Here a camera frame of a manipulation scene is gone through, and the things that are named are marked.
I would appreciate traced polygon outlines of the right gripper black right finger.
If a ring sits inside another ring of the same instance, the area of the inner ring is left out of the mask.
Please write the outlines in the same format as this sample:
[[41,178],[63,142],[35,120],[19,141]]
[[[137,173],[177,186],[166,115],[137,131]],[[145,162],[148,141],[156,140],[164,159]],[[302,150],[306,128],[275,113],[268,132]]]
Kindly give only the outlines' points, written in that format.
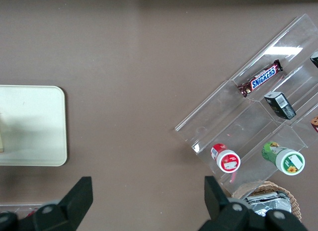
[[204,201],[210,219],[202,231],[247,231],[249,230],[249,211],[237,202],[230,202],[213,176],[204,179]]

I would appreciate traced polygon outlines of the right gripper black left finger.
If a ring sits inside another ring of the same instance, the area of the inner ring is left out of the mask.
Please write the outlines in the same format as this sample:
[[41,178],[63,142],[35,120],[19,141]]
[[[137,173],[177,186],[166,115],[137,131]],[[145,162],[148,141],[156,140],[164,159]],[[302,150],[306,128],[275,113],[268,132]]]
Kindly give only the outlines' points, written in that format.
[[57,204],[33,214],[36,231],[75,231],[93,203],[92,178],[82,177]]

